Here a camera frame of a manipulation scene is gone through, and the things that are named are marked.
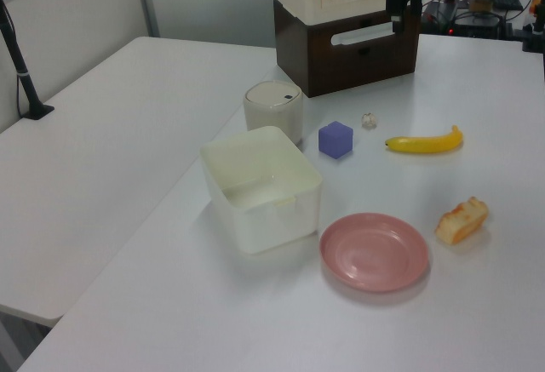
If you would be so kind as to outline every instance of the gray wall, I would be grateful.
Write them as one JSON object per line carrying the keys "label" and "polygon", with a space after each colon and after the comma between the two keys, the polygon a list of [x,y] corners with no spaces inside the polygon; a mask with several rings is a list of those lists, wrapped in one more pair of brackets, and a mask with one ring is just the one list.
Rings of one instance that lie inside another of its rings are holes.
{"label": "gray wall", "polygon": [[[147,36],[141,0],[11,0],[17,40],[45,102],[130,40]],[[18,119],[16,74],[0,40],[0,132]],[[21,105],[26,97],[21,90]]]}
{"label": "gray wall", "polygon": [[147,0],[160,37],[274,47],[273,0]]}

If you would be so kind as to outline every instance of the bread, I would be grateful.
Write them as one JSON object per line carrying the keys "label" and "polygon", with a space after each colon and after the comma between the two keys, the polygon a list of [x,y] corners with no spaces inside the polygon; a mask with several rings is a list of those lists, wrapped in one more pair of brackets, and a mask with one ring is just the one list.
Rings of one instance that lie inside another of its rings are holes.
{"label": "bread", "polygon": [[435,235],[447,244],[460,243],[464,238],[477,230],[488,217],[488,206],[476,197],[460,203],[451,212],[445,213]]}

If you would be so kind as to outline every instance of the toy banana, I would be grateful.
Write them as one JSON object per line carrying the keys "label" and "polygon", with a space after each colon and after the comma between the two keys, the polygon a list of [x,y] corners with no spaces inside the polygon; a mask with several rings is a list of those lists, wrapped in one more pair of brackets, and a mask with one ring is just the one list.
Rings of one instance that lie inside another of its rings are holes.
{"label": "toy banana", "polygon": [[441,136],[396,136],[386,141],[386,145],[393,151],[412,153],[436,153],[450,151],[462,143],[463,134],[456,125],[452,125],[452,132]]}

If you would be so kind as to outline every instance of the purple cube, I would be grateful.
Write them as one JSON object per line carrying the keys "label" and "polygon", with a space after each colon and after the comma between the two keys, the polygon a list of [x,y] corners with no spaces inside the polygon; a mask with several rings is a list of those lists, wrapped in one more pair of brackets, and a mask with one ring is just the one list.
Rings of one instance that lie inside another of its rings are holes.
{"label": "purple cube", "polygon": [[352,128],[334,121],[318,131],[318,149],[338,159],[352,150],[353,137]]}

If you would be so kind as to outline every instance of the pink plastic plate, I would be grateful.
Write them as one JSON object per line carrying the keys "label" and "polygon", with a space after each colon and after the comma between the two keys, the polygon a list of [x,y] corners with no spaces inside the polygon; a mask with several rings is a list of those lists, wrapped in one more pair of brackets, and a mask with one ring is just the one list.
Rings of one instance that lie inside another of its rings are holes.
{"label": "pink plastic plate", "polygon": [[416,281],[427,268],[427,246],[408,223],[358,213],[332,223],[320,239],[324,264],[343,283],[366,291],[392,291]]}

